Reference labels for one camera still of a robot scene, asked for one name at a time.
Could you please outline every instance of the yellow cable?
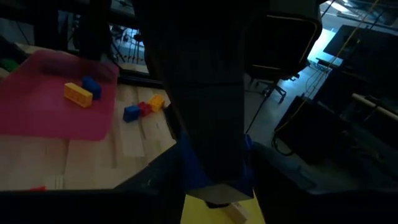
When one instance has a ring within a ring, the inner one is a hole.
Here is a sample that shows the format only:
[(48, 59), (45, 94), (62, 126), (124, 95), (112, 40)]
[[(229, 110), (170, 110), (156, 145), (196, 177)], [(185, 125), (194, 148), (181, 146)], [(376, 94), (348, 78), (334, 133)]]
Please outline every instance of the yellow cable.
[[(367, 16), (373, 11), (373, 8), (379, 3), (380, 0), (375, 0), (375, 2), (372, 4), (372, 6), (369, 8), (369, 11), (366, 13), (366, 15), (361, 19), (361, 22), (359, 22), (358, 26), (355, 27), (355, 29), (352, 31), (352, 33), (349, 35), (348, 39), (346, 40), (346, 42), (343, 44), (343, 46), (340, 48), (339, 52), (336, 54), (336, 56), (333, 57), (333, 60), (329, 63), (328, 67), (326, 68), (326, 70), (328, 70), (330, 68), (330, 65), (332, 65), (332, 63), (336, 60), (336, 58), (338, 58), (338, 56), (342, 53), (342, 51), (346, 48), (349, 40), (351, 40), (351, 38), (354, 36), (355, 32), (358, 30), (358, 28), (362, 25), (362, 23), (365, 21), (365, 19), (367, 18)], [(326, 74), (326, 72), (323, 72), (321, 74), (319, 74), (319, 76), (323, 76), (324, 74)], [(309, 96), (312, 95), (312, 93), (315, 91), (315, 88), (313, 88), (313, 90), (311, 91), (311, 93), (309, 94)], [(303, 107), (303, 105), (307, 102), (307, 98), (304, 99), (303, 103), (297, 108), (297, 111), (278, 129), (275, 130), (275, 133), (280, 131), (283, 127), (286, 126), (286, 124), (289, 123), (289, 121), (300, 111), (300, 109)]]

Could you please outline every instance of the pink tray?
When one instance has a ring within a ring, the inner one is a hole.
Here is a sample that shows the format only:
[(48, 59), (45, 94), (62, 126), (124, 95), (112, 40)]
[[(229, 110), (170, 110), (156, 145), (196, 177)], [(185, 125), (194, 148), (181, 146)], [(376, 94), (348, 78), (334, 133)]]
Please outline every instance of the pink tray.
[[(61, 52), (41, 50), (0, 82), (0, 134), (99, 141), (111, 127), (119, 70)], [(102, 98), (82, 108), (64, 98), (64, 84), (99, 80)]]

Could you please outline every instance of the chair backrest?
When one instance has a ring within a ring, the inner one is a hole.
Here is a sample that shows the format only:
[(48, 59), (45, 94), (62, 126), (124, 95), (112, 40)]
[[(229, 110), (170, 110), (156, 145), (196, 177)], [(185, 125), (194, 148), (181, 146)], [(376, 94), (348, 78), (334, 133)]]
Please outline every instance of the chair backrest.
[(268, 75), (297, 73), (306, 67), (322, 23), (317, 4), (312, 11), (304, 9), (294, 14), (271, 11), (254, 20), (246, 33), (245, 66), (250, 75), (264, 70)]

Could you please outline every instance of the office chair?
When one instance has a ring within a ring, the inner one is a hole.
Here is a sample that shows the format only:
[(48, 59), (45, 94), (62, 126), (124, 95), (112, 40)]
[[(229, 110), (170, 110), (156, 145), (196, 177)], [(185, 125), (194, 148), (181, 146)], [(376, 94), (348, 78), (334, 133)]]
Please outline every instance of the office chair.
[(286, 91), (279, 80), (294, 80), (308, 65), (307, 57), (322, 31), (318, 4), (306, 1), (287, 8), (271, 1), (271, 12), (254, 20), (246, 34), (245, 71), (256, 86), (267, 85), (261, 94), (268, 98), (276, 90), (283, 102)]

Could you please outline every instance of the yellow lego brick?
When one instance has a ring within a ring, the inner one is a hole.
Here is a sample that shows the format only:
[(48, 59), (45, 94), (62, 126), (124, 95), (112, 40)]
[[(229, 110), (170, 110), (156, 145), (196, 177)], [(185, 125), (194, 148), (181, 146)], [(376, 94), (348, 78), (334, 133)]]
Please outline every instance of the yellow lego brick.
[(93, 94), (74, 83), (66, 83), (63, 94), (65, 98), (72, 100), (84, 108), (91, 106), (93, 102)]
[(149, 100), (150, 107), (152, 107), (153, 112), (158, 112), (160, 109), (162, 109), (164, 105), (164, 99), (163, 96), (160, 96), (159, 94), (155, 94), (152, 99)]

